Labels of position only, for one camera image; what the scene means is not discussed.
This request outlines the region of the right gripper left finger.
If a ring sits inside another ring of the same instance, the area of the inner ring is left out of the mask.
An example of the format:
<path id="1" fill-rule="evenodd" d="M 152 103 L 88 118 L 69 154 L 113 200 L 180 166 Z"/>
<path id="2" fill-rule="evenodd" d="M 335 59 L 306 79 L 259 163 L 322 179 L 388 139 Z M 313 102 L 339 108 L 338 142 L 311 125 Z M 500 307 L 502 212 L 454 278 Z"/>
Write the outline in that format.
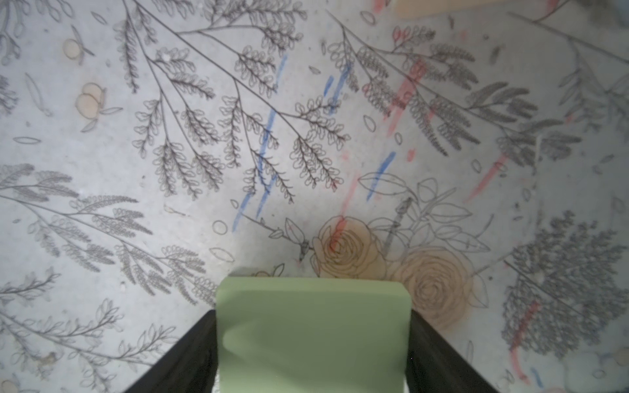
<path id="1" fill-rule="evenodd" d="M 218 371 L 216 312 L 208 311 L 127 393 L 211 393 Z"/>

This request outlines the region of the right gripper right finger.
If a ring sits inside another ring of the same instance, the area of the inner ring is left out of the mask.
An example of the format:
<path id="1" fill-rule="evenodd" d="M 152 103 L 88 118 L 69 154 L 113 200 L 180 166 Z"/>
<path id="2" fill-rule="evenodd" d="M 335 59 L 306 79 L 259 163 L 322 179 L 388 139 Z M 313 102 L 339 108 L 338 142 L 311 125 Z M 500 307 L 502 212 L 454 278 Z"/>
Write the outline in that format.
<path id="1" fill-rule="evenodd" d="M 411 312 L 406 383 L 410 393 L 497 393 L 426 320 Z"/>

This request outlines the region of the green sticky note pad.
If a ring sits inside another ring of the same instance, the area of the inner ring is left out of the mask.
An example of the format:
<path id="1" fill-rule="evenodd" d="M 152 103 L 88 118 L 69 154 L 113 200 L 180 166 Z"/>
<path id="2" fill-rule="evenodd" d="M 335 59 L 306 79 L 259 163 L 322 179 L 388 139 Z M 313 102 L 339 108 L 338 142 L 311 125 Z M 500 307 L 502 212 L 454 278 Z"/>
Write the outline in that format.
<path id="1" fill-rule="evenodd" d="M 222 392 L 402 392 L 410 295 L 399 283 L 226 278 L 216 293 Z"/>

